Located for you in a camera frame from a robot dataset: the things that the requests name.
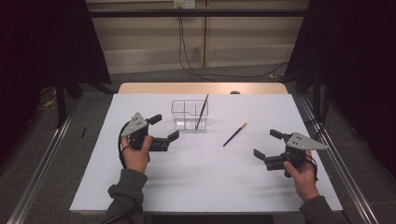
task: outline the human hand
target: human hand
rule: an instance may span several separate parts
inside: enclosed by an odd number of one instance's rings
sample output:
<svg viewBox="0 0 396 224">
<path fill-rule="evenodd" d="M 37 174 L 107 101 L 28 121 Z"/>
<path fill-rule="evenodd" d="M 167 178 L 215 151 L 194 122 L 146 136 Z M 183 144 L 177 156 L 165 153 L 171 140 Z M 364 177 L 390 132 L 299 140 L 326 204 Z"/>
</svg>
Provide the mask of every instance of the human hand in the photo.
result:
<svg viewBox="0 0 396 224">
<path fill-rule="evenodd" d="M 140 150 L 135 150 L 129 145 L 127 137 L 122 137 L 121 146 L 125 148 L 122 151 L 123 158 L 127 169 L 136 170 L 142 174 L 146 172 L 149 162 L 149 148 L 151 146 L 152 136 L 147 135 Z"/>
<path fill-rule="evenodd" d="M 305 154 L 310 157 L 311 151 L 307 150 Z M 316 177 L 314 167 L 311 163 L 304 162 L 298 169 L 296 169 L 289 161 L 285 161 L 283 165 L 285 166 L 285 170 L 294 179 L 294 187 L 303 202 L 307 202 L 308 200 L 319 196 L 319 192 L 315 184 Z"/>
</svg>

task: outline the person's arm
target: person's arm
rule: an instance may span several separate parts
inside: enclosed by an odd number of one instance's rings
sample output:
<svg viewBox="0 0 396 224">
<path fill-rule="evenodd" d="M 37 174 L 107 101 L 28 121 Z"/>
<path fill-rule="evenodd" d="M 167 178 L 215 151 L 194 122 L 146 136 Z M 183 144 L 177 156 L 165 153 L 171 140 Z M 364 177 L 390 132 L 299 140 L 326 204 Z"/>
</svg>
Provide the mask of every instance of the person's arm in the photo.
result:
<svg viewBox="0 0 396 224">
<path fill-rule="evenodd" d="M 151 136 L 146 136 L 142 148 L 134 150 L 126 137 L 121 139 L 121 146 L 125 148 L 122 155 L 126 169 L 121 170 L 119 183 L 108 189 L 108 194 L 114 201 L 108 207 L 103 223 L 144 223 L 142 188 L 148 180 L 145 172 L 151 140 Z"/>
<path fill-rule="evenodd" d="M 307 159 L 310 160 L 311 151 L 307 150 L 305 153 Z M 319 195 L 316 186 L 314 167 L 311 163 L 304 162 L 300 168 L 296 169 L 290 162 L 285 161 L 284 166 L 285 170 L 294 179 L 296 192 L 304 202 L 300 207 L 300 211 L 303 213 L 307 223 L 345 223 L 332 212 L 326 199 Z"/>
</svg>

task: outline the white wall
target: white wall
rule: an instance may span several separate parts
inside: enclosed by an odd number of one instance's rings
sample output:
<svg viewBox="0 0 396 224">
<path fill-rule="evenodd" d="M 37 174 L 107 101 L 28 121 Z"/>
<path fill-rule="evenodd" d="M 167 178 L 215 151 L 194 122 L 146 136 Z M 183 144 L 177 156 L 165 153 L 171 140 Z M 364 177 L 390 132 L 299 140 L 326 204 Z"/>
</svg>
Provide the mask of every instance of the white wall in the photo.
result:
<svg viewBox="0 0 396 224">
<path fill-rule="evenodd" d="M 89 9 L 173 8 L 173 1 L 86 1 Z M 196 7 L 305 9 L 308 2 L 308 0 L 197 0 Z M 178 18 L 92 20 L 110 73 L 180 68 Z M 193 67 L 201 67 L 288 61 L 303 18 L 183 18 L 182 20 L 189 61 Z"/>
</svg>

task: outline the pen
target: pen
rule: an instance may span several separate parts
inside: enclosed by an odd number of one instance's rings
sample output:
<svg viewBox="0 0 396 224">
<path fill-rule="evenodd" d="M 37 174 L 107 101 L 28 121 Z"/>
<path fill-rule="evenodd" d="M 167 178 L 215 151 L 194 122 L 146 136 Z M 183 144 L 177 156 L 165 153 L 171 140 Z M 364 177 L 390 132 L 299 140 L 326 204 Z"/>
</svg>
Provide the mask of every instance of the pen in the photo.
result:
<svg viewBox="0 0 396 224">
<path fill-rule="evenodd" d="M 209 93 L 206 95 L 206 98 L 204 100 L 204 105 L 202 106 L 201 113 L 199 115 L 198 122 L 197 122 L 197 125 L 195 126 L 195 129 L 198 129 L 199 122 L 201 121 L 202 115 L 204 114 L 204 110 L 205 110 L 205 106 L 206 106 L 206 103 L 207 103 L 207 97 L 208 96 L 209 96 Z"/>
<path fill-rule="evenodd" d="M 239 132 L 241 132 L 241 130 L 245 127 L 245 125 L 247 125 L 247 123 L 245 122 L 245 123 L 243 123 L 242 125 L 241 125 L 241 127 L 239 127 L 238 128 L 238 130 L 236 130 L 236 132 L 227 140 L 227 142 L 226 143 L 224 143 L 224 147 L 225 147 L 225 145 L 227 145 Z"/>
</svg>

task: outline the white table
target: white table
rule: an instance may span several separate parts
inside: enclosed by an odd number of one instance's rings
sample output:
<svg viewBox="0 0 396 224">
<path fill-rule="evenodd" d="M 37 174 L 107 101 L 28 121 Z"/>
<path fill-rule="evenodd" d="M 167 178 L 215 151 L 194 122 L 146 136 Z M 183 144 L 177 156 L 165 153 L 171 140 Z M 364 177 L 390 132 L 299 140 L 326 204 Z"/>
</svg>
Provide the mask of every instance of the white table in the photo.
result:
<svg viewBox="0 0 396 224">
<path fill-rule="evenodd" d="M 121 164 L 117 139 L 122 125 L 135 112 L 146 119 L 162 114 L 149 127 L 155 137 L 173 132 L 172 100 L 202 100 L 205 94 L 116 94 L 70 210 L 81 214 L 104 213 L 112 199 L 107 189 L 118 183 Z M 243 123 L 247 126 L 226 147 L 222 145 Z M 267 171 L 253 156 L 257 148 L 267 156 L 285 149 L 283 141 L 269 135 L 308 135 L 296 105 L 288 94 L 209 96 L 205 132 L 181 132 L 168 152 L 151 152 L 144 187 L 144 209 L 149 214 L 260 213 L 298 211 L 302 204 L 291 178 L 283 171 Z M 333 210 L 341 204 L 316 152 L 318 190 Z"/>
</svg>

